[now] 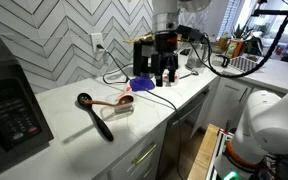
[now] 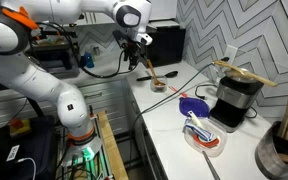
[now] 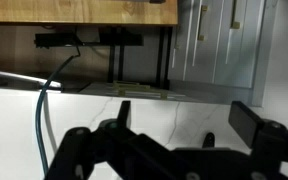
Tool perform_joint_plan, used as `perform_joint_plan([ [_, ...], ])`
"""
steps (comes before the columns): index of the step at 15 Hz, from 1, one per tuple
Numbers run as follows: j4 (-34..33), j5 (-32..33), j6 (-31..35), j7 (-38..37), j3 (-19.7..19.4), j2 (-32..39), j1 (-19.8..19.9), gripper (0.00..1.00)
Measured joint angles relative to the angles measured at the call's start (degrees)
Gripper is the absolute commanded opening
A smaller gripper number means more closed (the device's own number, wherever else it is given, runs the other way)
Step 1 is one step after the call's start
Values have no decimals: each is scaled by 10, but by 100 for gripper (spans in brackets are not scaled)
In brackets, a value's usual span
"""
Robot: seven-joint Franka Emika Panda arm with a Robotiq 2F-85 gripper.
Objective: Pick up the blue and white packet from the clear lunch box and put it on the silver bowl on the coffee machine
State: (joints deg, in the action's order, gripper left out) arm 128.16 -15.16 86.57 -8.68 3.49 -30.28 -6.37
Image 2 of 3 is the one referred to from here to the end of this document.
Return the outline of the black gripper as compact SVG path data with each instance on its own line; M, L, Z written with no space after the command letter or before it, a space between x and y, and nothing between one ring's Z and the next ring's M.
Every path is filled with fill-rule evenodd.
M124 60L129 60L128 70L138 66L144 57L143 45L134 41L127 41L124 45Z

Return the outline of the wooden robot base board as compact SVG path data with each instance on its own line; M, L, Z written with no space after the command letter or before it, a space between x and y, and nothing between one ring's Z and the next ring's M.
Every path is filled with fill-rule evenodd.
M97 116L111 172L115 180L129 180L106 112L99 112Z

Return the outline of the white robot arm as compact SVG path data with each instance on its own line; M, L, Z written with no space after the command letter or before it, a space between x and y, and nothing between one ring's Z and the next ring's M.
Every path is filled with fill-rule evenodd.
M38 67L24 54L30 35L43 21L71 24L84 12L100 12L127 30L130 39L149 45L146 33L152 4L149 0L0 0L0 84L35 101L57 107L68 138L88 141L94 126L80 90Z

